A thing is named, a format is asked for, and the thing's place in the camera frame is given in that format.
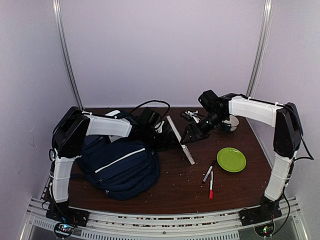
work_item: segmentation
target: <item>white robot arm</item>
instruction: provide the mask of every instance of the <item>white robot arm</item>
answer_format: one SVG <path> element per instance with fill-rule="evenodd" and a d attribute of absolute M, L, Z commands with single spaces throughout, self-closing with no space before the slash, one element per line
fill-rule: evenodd
<path fill-rule="evenodd" d="M 271 216 L 281 216 L 278 210 L 279 201 L 291 177 L 294 158 L 303 136 L 296 106 L 293 103 L 272 104 L 233 93 L 218 97 L 212 90 L 205 91 L 198 100 L 208 114 L 197 120 L 187 114 L 181 114 L 190 124 L 185 128 L 180 144 L 208 138 L 210 131 L 222 121 L 229 119 L 230 115 L 256 120 L 275 128 L 273 141 L 275 162 L 260 207 L 243 210 L 240 216 L 244 226 L 269 220 Z M 130 117 L 119 116 L 119 111 L 97 116 L 81 111 L 77 107 L 70 108 L 53 131 L 50 170 L 52 184 L 49 188 L 52 202 L 47 217 L 59 220 L 62 217 L 60 213 L 63 212 L 80 219 L 77 221 L 78 226 L 85 226 L 87 223 L 88 212 L 68 206 L 68 185 L 72 164 L 80 157 L 86 136 L 105 135 L 109 136 L 112 142 L 118 138 L 132 136 L 140 139 L 146 133 L 146 136 L 155 140 L 150 142 L 153 146 L 163 144 L 167 147 L 168 143 L 174 141 L 180 146 L 173 132 L 172 135 L 167 131 L 156 133 L 154 126 L 159 117 L 158 113 L 145 109 L 141 118 L 137 119 L 140 121 L 137 127 L 133 126 Z"/>
<path fill-rule="evenodd" d="M 106 116 L 112 117 L 116 114 L 119 114 L 118 110 L 109 112 Z M 82 112 L 85 118 L 87 118 L 86 123 L 87 130 L 85 136 L 89 135 L 105 135 L 109 136 L 109 138 L 114 139 L 117 138 L 127 138 L 130 134 L 132 129 L 132 125 L 130 122 L 123 118 L 123 119 L 116 119 L 116 118 L 107 118 L 103 116 L 95 116 L 92 115 L 90 112 Z M 72 148 L 72 145 L 79 144 L 82 147 L 83 142 L 70 144 L 71 146 L 65 146 L 64 148 Z M 75 156 L 66 156 L 68 154 L 59 154 L 57 148 L 54 149 L 54 156 L 52 157 L 52 163 L 54 163 L 54 170 L 51 172 L 52 176 L 52 192 L 53 199 L 56 203 L 63 203 L 66 202 L 69 198 L 68 195 L 68 187 L 69 187 L 69 178 L 71 175 L 71 168 L 74 161 L 80 157 L 80 151 L 75 151 Z"/>
<path fill-rule="evenodd" d="M 269 220 L 273 215 L 280 217 L 279 201 L 291 178 L 293 162 L 303 136 L 296 106 L 293 103 L 269 103 L 233 93 L 218 97 L 212 90 L 205 91 L 198 100 L 208 115 L 186 127 L 182 144 L 206 139 L 209 132 L 222 121 L 229 119 L 230 115 L 256 120 L 275 128 L 275 161 L 268 186 L 260 200 L 260 207 L 243 210 L 240 216 L 244 226 Z"/>

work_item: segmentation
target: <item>small bowl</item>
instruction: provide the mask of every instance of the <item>small bowl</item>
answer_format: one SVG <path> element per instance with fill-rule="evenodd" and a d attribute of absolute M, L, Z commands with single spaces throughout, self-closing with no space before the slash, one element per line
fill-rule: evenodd
<path fill-rule="evenodd" d="M 225 132 L 233 132 L 237 129 L 239 120 L 233 115 L 230 115 L 230 120 L 224 120 L 221 123 L 221 128 Z"/>

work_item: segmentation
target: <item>red marker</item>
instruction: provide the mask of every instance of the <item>red marker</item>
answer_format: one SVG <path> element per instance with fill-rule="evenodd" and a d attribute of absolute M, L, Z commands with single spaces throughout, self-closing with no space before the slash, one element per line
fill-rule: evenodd
<path fill-rule="evenodd" d="M 210 172 L 210 193 L 209 199 L 214 199 L 214 171 Z"/>

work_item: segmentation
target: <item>navy backpack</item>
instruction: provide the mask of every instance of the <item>navy backpack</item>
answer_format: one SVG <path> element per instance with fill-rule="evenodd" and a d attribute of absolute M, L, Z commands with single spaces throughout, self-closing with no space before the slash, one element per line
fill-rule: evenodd
<path fill-rule="evenodd" d="M 76 160 L 85 178 L 108 198 L 128 200 L 152 187 L 159 178 L 158 153 L 141 141 L 87 136 Z"/>

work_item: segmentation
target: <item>metal pole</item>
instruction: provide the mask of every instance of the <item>metal pole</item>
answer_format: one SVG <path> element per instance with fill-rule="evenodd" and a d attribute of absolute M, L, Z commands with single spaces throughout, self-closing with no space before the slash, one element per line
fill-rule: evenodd
<path fill-rule="evenodd" d="M 60 37 L 60 43 L 61 43 L 61 48 L 62 48 L 65 69 L 68 74 L 68 78 L 69 78 L 69 81 L 71 84 L 71 89 L 72 89 L 73 95 L 75 97 L 76 103 L 77 103 L 78 107 L 83 110 L 84 107 L 83 107 L 81 99 L 80 99 L 79 91 L 78 91 L 77 84 L 75 81 L 75 76 L 74 76 L 74 72 L 72 70 L 70 56 L 69 56 L 69 52 L 68 52 L 68 48 L 67 48 L 63 19 L 62 19 L 61 9 L 60 9 L 60 0 L 53 0 L 52 3 L 53 3 L 54 17 L 55 17 L 56 25 L 57 25 L 58 32 L 59 32 L 59 37 Z"/>
<path fill-rule="evenodd" d="M 260 70 L 259 66 L 261 64 L 263 53 L 266 48 L 266 41 L 267 41 L 268 31 L 270 27 L 272 5 L 273 5 L 273 0 L 265 0 L 258 48 L 255 55 L 250 82 L 246 91 L 247 96 L 251 96 L 258 80 L 258 74 Z"/>

